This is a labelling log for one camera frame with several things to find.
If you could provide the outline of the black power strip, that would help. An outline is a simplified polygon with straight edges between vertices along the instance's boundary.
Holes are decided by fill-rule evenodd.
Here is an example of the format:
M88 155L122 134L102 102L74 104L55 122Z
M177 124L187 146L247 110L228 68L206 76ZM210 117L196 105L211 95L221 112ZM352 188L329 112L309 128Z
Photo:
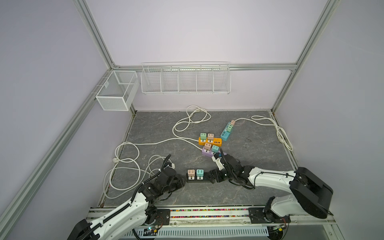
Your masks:
M204 173L204 175L201 176L195 176L194 179L191 179L189 176L187 176L187 183L210 183L213 184L214 181L211 179L211 175L209 173Z

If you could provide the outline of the purple power strip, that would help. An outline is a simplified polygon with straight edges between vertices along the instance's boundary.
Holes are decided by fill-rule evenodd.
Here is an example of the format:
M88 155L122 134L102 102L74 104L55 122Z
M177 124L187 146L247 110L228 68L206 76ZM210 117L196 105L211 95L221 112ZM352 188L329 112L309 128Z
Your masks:
M221 155L223 156L223 155L226 155L227 153L223 152L223 154L222 154L222 153L221 153L221 149L220 149L219 154L221 154ZM203 156L206 156L206 157L209 157L209 158L212 158L212 156L213 156L214 154L212 153L211 150L210 150L210 151L206 151L206 150L203 148L203 149L202 149L202 155L203 155Z

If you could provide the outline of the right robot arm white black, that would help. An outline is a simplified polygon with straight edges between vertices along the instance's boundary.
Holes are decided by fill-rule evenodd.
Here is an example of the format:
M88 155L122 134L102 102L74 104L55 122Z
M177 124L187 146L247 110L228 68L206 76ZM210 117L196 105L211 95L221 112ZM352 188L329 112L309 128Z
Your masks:
M270 197L262 210L268 223L289 215L309 214L326 219L330 213L333 189L307 168L295 171L272 171L254 166L242 166L231 155L215 153L212 160L217 168L210 172L213 183L229 181L247 190L267 187L287 192L283 197Z

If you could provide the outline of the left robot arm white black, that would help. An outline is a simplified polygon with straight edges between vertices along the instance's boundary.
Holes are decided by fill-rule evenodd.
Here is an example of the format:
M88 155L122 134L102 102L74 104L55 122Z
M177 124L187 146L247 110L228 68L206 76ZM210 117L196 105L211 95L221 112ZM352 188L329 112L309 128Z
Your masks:
M183 188L186 181L185 176L166 167L141 183L132 197L113 211L91 222L85 219L78 222L68 239L118 240L141 225L153 224L157 218L155 204L159 198Z

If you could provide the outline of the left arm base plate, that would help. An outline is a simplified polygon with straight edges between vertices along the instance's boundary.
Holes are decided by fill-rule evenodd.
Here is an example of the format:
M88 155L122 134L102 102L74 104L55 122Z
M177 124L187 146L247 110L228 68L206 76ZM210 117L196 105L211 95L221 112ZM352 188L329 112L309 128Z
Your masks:
M170 209L156 209L152 211L148 216L145 215L145 221L141 226L168 226L171 220Z

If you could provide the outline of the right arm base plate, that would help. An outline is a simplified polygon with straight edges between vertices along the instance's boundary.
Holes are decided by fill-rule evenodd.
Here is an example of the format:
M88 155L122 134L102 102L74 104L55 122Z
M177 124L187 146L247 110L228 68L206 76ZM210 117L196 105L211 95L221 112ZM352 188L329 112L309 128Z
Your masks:
M289 224L289 216L279 217L272 211L264 211L264 208L249 208L249 218L252 224Z

